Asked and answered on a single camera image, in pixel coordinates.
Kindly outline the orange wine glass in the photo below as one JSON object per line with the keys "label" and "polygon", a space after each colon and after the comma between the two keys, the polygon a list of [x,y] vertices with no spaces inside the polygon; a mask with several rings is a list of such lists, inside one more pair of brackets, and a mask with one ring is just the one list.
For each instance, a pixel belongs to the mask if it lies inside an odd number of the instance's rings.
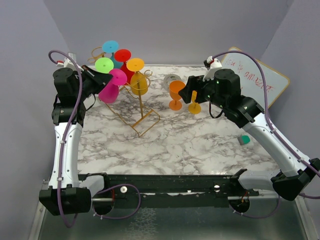
{"label": "orange wine glass", "polygon": [[174,80],[169,84],[169,94],[172,100],[169,103],[169,108],[173,111],[179,111],[182,108],[180,102],[181,96],[179,91],[185,87],[185,83],[181,80]]}

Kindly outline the green wine glass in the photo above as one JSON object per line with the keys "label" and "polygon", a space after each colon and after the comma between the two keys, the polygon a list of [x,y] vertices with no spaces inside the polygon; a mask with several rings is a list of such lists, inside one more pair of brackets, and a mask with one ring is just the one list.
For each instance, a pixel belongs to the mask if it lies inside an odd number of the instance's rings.
{"label": "green wine glass", "polygon": [[96,60],[94,66],[97,72],[103,74],[108,74],[111,70],[114,69],[113,61],[107,57],[101,57],[98,60]]}

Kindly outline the pink wine glass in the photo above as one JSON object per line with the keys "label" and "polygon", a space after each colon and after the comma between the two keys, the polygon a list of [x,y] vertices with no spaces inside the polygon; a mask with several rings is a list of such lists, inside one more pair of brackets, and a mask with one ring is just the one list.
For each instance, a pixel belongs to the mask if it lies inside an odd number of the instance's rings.
{"label": "pink wine glass", "polygon": [[112,75],[110,82],[98,94],[99,99],[106,103],[114,103],[119,95],[119,86],[127,83],[127,75],[121,69],[112,69],[109,72]]}

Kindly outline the yellow wine glass front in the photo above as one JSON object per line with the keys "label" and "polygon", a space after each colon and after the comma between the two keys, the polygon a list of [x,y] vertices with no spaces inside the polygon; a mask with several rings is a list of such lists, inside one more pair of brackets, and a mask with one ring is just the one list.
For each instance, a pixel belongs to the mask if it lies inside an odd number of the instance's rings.
{"label": "yellow wine glass front", "polygon": [[197,97],[197,92],[193,91],[191,96],[191,103],[188,105],[188,111],[194,115],[199,114],[202,110],[200,104],[196,102],[196,97]]}

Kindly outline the yellow wine glass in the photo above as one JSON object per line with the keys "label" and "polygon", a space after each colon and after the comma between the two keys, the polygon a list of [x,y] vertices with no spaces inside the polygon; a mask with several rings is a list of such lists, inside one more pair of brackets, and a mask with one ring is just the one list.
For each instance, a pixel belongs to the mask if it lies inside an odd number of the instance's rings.
{"label": "yellow wine glass", "polygon": [[130,80],[131,91],[134,95],[144,95],[148,92],[146,76],[140,72],[145,66],[141,58],[132,58],[126,64],[128,70],[133,72]]}
{"label": "yellow wine glass", "polygon": [[193,91],[191,96],[191,103],[188,105],[188,111],[194,115],[199,114],[202,110],[200,104],[196,102],[196,97],[197,97],[197,92]]}

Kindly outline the gold wire glass rack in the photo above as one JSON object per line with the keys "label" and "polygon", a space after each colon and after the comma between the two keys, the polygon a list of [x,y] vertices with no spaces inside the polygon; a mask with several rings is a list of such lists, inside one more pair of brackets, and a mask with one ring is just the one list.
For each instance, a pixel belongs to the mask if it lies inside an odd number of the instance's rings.
{"label": "gold wire glass rack", "polygon": [[[98,46],[96,48],[94,48],[92,51],[91,51],[91,57],[88,58],[88,62],[91,63],[91,64],[94,64],[94,67],[95,67],[95,62],[96,60],[100,59],[100,58],[103,58],[103,57],[106,57],[106,58],[110,58],[111,54],[110,53],[105,53],[103,50],[102,50],[102,46]],[[142,71],[140,70],[141,73],[143,73],[145,76],[146,76],[146,80],[147,80],[147,84],[148,84],[148,90],[149,90],[149,87],[150,87],[150,84],[151,84],[151,80],[150,80],[150,77],[153,75],[153,72],[150,70],[150,69],[147,69],[145,71]],[[113,103],[104,103],[108,108],[109,110],[114,113],[115,115],[117,115],[120,120],[125,123],[127,126],[129,126],[130,128],[132,128],[139,137],[142,137],[146,132],[148,132],[153,126],[155,126],[161,119],[160,115],[152,108],[149,108],[149,107],[146,107],[143,103],[143,100],[142,100],[142,96],[143,95],[134,95],[131,91],[131,86],[130,84],[125,84],[125,85],[121,85],[119,86],[119,93],[120,92],[126,92],[129,94],[129,96],[134,99],[134,100],[138,100],[138,103],[139,103],[139,112],[140,112],[140,118],[135,121],[134,123],[129,123],[128,121],[126,121],[126,119],[119,113],[119,112],[116,112],[112,107],[111,107],[111,104]],[[137,130],[137,126],[143,122],[147,117],[149,117],[151,114],[155,114],[156,115],[156,120],[155,122],[149,126],[146,130],[143,130],[142,132],[139,132]]]}

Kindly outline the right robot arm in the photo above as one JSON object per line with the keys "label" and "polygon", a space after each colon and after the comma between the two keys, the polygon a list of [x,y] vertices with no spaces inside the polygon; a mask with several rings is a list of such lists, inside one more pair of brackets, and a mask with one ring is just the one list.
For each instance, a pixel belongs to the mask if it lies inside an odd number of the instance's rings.
{"label": "right robot arm", "polygon": [[233,70],[219,69],[206,80],[190,76],[178,94],[188,104],[193,92],[197,103],[209,102],[222,109],[226,118],[257,140],[280,168],[279,171],[243,171],[229,184],[234,195],[240,196],[251,189],[269,190],[293,201],[320,170],[318,158],[310,159],[282,133],[272,129],[263,108],[253,98],[241,94],[240,77]]}

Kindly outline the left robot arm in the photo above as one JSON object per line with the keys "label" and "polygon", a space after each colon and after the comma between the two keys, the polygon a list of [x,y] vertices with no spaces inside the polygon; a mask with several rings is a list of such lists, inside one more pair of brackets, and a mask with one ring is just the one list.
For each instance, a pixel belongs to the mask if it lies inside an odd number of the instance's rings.
{"label": "left robot arm", "polygon": [[39,192],[39,201],[53,215],[87,213],[92,197],[106,197],[111,186],[105,173],[78,175],[78,151],[84,126],[84,100],[100,93],[112,79],[83,65],[80,72],[69,67],[53,74],[57,91],[51,114],[55,131],[55,153],[47,190]]}

